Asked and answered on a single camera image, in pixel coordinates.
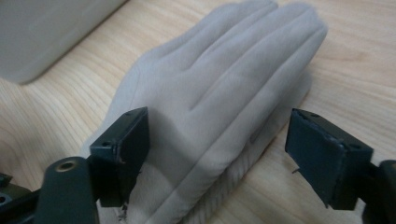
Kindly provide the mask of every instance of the white object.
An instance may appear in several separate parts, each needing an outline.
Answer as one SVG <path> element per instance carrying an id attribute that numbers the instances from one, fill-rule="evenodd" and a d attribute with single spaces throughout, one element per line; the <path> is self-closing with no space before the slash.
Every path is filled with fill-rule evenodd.
<path id="1" fill-rule="evenodd" d="M 0 77 L 38 77 L 124 1 L 0 1 Z"/>
<path id="2" fill-rule="evenodd" d="M 82 148 L 87 156 L 120 115 L 148 107 L 151 147 L 123 221 L 205 222 L 308 91 L 304 69 L 326 33 L 308 5 L 246 1 L 144 54 Z M 102 223 L 116 212 L 100 209 Z"/>

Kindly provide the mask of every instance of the wood grain surface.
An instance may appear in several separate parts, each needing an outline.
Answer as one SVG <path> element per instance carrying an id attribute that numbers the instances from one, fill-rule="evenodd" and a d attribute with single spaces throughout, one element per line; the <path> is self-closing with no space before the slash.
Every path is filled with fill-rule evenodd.
<path id="1" fill-rule="evenodd" d="M 131 0 L 42 77 L 0 80 L 0 172 L 38 189 L 51 163 L 77 155 L 104 118 L 134 61 L 192 27 L 229 0 Z M 285 5 L 288 0 L 280 0 Z M 306 0 L 329 26 L 309 65 L 302 109 L 375 148 L 373 163 L 396 159 L 396 2 Z M 284 152 L 287 127 L 209 223 L 361 223 L 355 211 L 326 209 Z"/>

